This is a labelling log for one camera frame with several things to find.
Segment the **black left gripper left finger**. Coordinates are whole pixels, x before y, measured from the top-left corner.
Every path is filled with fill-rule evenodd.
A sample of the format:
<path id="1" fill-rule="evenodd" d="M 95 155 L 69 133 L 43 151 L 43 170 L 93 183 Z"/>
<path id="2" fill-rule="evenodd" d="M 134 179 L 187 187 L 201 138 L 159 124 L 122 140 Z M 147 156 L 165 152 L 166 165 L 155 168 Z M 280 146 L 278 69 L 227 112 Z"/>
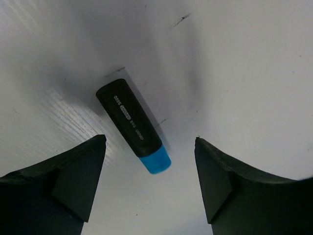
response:
<path id="1" fill-rule="evenodd" d="M 79 235 L 89 221 L 106 153 L 96 135 L 0 179 L 3 235 Z"/>

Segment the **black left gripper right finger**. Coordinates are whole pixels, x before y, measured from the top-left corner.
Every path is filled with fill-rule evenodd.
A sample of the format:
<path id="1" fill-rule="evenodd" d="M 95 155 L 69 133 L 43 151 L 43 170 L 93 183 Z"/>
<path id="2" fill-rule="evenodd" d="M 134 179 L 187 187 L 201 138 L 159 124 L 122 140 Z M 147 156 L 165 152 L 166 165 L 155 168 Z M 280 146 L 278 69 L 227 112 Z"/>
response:
<path id="1" fill-rule="evenodd" d="M 208 224 L 215 235 L 310 235 L 313 180 L 267 173 L 202 138 L 195 161 Z"/>

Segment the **blue cap black highlighter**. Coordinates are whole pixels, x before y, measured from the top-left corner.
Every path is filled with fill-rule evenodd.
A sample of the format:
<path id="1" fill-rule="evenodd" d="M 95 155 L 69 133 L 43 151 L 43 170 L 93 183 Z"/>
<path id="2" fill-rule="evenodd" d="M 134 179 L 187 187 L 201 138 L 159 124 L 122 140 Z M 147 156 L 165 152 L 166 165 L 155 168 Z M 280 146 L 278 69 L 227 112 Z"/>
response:
<path id="1" fill-rule="evenodd" d="M 125 79 L 103 86 L 96 97 L 149 173 L 170 167 L 171 159 L 159 135 Z"/>

